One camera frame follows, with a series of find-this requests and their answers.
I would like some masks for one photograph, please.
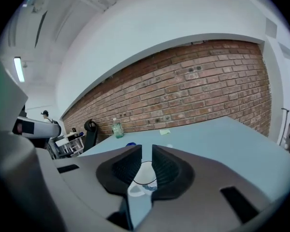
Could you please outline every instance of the sticky note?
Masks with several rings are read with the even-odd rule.
[[[165,135],[165,134],[168,134],[168,133],[171,133],[169,129],[166,129],[166,130],[160,130],[160,134],[161,134],[161,135]]]

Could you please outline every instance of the table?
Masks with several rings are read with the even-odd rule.
[[[159,130],[111,136],[82,156],[98,154],[135,142],[142,145],[142,161],[151,160],[152,145],[172,146],[198,156],[220,161],[257,186],[275,201],[290,190],[290,153],[267,137],[229,117]],[[128,197],[132,223],[136,227],[151,209],[150,197]]]

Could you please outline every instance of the black rectangular slot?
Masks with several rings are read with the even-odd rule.
[[[65,172],[72,171],[74,169],[78,169],[78,168],[79,168],[79,166],[77,166],[75,164],[72,164],[72,165],[60,167],[60,168],[57,168],[57,169],[58,169],[59,174],[62,174],[62,173],[65,173]]]
[[[242,223],[248,222],[258,214],[258,211],[235,187],[223,188],[220,192],[226,198]]]
[[[23,120],[22,130],[23,130],[23,133],[34,134],[34,122]]]

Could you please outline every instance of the fluorescent light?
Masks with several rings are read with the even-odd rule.
[[[14,65],[15,65],[15,68],[16,68],[16,72],[17,72],[19,81],[21,83],[25,82],[25,78],[24,78],[24,74],[23,74],[23,69],[21,67],[20,57],[15,57],[14,58]]]

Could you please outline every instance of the plastic bottle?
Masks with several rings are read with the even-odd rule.
[[[124,135],[121,123],[116,118],[113,118],[112,129],[116,138],[121,138]]]

